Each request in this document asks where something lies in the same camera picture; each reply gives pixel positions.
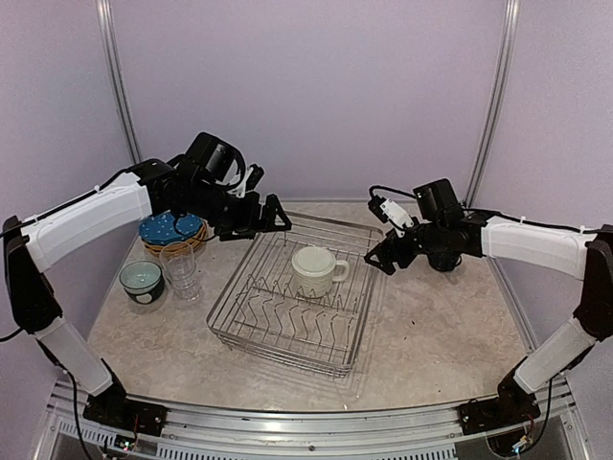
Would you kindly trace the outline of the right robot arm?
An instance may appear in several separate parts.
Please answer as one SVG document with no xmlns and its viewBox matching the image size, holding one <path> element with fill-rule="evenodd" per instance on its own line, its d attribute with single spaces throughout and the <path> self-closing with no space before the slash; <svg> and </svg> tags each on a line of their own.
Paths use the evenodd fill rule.
<svg viewBox="0 0 613 460">
<path fill-rule="evenodd" d="M 571 229 L 512 220 L 492 211 L 460 211 L 452 218 L 428 216 L 393 229 L 371 249 L 367 264 L 392 275 L 418 256 L 471 256 L 500 266 L 530 320 L 543 327 L 537 348 L 524 357 L 498 389 L 490 418 L 512 424 L 527 399 L 546 381 L 577 365 L 599 342 L 612 336 L 612 228 Z M 566 313 L 556 325 L 529 306 L 548 313 L 561 302 Z"/>
</svg>

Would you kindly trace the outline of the yellow polka dot plate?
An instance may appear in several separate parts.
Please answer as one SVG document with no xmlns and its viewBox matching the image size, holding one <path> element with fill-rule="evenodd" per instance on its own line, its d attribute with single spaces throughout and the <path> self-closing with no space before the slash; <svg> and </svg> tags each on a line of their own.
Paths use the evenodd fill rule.
<svg viewBox="0 0 613 460">
<path fill-rule="evenodd" d="M 205 243 L 201 245 L 197 250 L 193 250 L 193 248 L 189 244 L 187 244 L 186 242 L 183 242 L 183 240 L 186 240 L 186 239 L 187 238 L 185 237 L 181 237 L 178 241 L 165 240 L 162 242 L 151 242 L 145 239 L 141 239 L 141 240 L 145 240 L 146 242 L 151 242 L 154 244 L 165 244 L 165 243 L 167 244 L 167 246 L 165 246 L 157 256 L 154 256 L 148 252 L 151 256 L 155 258 L 159 258 L 161 255 L 175 256 L 179 254 L 189 254 L 191 252 L 196 253 L 199 249 L 201 249 L 202 247 L 206 245 L 206 240 L 207 240 L 206 238 Z"/>
<path fill-rule="evenodd" d="M 203 224 L 193 237 L 189 237 L 186 240 L 183 240 L 183 242 L 189 244 L 193 248 L 193 250 L 197 250 L 201 245 L 205 243 L 207 233 L 208 227 L 206 224 Z M 144 248 L 154 256 L 157 256 L 162 251 L 162 249 L 167 246 L 166 243 L 154 244 L 145 240 L 141 240 L 141 243 L 143 244 Z"/>
</svg>

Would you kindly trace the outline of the blue polka dot plate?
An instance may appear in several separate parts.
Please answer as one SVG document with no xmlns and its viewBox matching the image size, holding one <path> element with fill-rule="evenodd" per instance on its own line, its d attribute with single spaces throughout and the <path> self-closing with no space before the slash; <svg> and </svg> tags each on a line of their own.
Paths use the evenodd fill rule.
<svg viewBox="0 0 613 460">
<path fill-rule="evenodd" d="M 143 242 L 164 246 L 195 237 L 203 227 L 203 220 L 194 215 L 176 219 L 170 212 L 166 212 L 141 221 L 138 235 Z"/>
</svg>

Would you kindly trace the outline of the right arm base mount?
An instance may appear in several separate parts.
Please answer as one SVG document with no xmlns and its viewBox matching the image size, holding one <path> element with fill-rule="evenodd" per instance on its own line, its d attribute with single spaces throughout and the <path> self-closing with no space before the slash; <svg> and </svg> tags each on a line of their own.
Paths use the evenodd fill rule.
<svg viewBox="0 0 613 460">
<path fill-rule="evenodd" d="M 482 401 L 470 400 L 458 407 L 458 416 L 464 435 L 491 431 L 522 424 L 541 415 L 536 402 L 516 405 L 501 398 Z"/>
</svg>

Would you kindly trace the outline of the clear glass tumbler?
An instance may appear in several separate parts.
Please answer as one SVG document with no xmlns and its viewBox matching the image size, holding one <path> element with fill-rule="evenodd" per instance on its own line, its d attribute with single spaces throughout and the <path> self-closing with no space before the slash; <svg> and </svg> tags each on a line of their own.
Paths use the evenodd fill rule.
<svg viewBox="0 0 613 460">
<path fill-rule="evenodd" d="M 166 275 L 170 275 L 172 278 L 186 278 L 188 276 L 193 276 L 196 272 L 196 262 L 193 252 L 175 256 L 161 255 L 159 260 Z"/>
<path fill-rule="evenodd" d="M 172 278 L 167 276 L 167 281 L 173 289 L 176 297 L 185 302 L 195 301 L 200 297 L 201 287 L 193 276 L 186 278 Z"/>
</svg>

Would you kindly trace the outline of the teal and white bowl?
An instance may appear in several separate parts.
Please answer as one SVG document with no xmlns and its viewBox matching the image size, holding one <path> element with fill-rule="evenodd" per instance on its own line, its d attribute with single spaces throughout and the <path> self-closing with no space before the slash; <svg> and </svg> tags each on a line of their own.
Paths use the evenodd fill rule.
<svg viewBox="0 0 613 460">
<path fill-rule="evenodd" d="M 160 279 L 155 285 L 144 288 L 124 288 L 125 293 L 135 303 L 140 305 L 148 305 L 159 299 L 166 288 L 165 281 Z"/>
</svg>

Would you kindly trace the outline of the dark blue mug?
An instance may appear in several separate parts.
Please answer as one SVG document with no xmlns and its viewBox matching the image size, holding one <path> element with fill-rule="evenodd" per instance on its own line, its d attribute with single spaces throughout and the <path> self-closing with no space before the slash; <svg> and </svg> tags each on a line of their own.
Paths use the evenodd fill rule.
<svg viewBox="0 0 613 460">
<path fill-rule="evenodd" d="M 427 256 L 429 265 L 439 272 L 451 272 L 462 263 L 462 256 L 452 253 L 433 253 Z"/>
</svg>

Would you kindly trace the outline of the pale striped bowl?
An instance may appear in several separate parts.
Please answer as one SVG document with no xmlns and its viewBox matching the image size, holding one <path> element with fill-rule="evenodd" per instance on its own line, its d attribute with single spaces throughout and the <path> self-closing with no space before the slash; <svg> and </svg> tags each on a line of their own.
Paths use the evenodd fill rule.
<svg viewBox="0 0 613 460">
<path fill-rule="evenodd" d="M 124 290 L 139 295 L 155 288 L 162 278 L 162 269 L 149 261 L 127 264 L 120 272 L 119 280 Z"/>
</svg>

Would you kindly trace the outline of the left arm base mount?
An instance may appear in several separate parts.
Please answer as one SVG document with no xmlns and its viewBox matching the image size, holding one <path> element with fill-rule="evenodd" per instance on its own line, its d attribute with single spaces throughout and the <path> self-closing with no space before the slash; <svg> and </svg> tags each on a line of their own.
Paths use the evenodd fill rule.
<svg viewBox="0 0 613 460">
<path fill-rule="evenodd" d="M 130 399 L 115 402 L 90 399 L 83 410 L 88 421 L 155 437 L 161 436 L 167 415 L 168 409 L 163 405 Z"/>
</svg>

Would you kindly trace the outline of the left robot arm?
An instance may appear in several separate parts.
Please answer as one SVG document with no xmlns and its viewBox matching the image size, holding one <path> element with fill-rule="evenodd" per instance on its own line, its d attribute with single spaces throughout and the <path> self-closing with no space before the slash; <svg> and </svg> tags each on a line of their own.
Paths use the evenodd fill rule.
<svg viewBox="0 0 613 460">
<path fill-rule="evenodd" d="M 131 222 L 171 211 L 204 219 L 220 241 L 288 231 L 292 223 L 276 195 L 254 188 L 263 175 L 253 165 L 235 184 L 218 185 L 181 154 L 150 159 L 41 215 L 3 224 L 4 270 L 15 323 L 86 391 L 114 426 L 134 416 L 134 406 L 109 366 L 63 315 L 45 273 L 73 251 Z"/>
</svg>

